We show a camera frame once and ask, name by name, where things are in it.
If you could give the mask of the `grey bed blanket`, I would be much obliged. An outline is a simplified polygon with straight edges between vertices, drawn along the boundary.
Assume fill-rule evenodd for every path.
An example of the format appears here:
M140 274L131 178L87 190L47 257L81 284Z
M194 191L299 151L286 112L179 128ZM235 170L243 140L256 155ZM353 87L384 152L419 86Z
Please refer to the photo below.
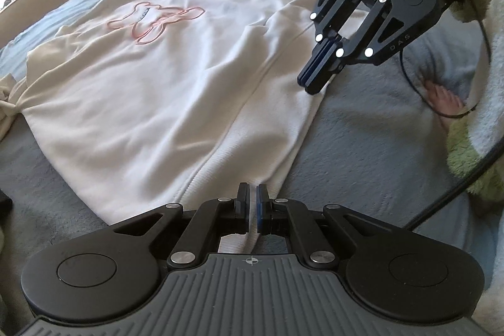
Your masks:
M26 53L71 24L100 0L58 1L1 48L1 75L20 78ZM478 24L450 13L404 51L416 84L443 83L467 97L481 44ZM447 167L445 132L407 84L397 56L381 66L354 65L325 94L281 195L317 209L340 200L358 212L402 225L455 185ZM2 221L1 329L16 335L33 316L20 290L20 273L39 250L104 227L72 192L17 116L1 141L1 190L14 207ZM482 266L490 286L501 212L472 206L462 194L419 227L418 233L462 247Z

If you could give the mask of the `white green fleece robe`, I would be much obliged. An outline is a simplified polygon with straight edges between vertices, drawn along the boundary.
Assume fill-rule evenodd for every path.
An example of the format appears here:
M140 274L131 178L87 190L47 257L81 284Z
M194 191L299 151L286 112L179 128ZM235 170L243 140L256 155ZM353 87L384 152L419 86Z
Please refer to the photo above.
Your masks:
M503 137L503 0L474 0L484 18L491 59L483 42L467 106L476 109L455 120L448 134L449 169L463 177ZM493 277L473 318L492 335L503 335L503 156L468 191L502 207Z

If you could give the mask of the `person bare foot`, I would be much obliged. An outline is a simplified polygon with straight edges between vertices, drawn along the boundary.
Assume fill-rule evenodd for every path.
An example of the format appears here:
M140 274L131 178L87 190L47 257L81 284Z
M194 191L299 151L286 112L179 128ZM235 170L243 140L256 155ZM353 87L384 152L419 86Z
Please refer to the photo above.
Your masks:
M455 116L465 110L466 107L458 95L455 95L445 87L431 81L426 81L425 88L428 103L438 112Z

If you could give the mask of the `black folded garment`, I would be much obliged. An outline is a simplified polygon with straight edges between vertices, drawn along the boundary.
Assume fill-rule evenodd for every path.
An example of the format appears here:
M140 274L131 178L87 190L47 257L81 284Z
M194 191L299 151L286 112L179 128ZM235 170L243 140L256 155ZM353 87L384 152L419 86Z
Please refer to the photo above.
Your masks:
M6 218L12 209L13 203L10 197L0 191L0 219Z

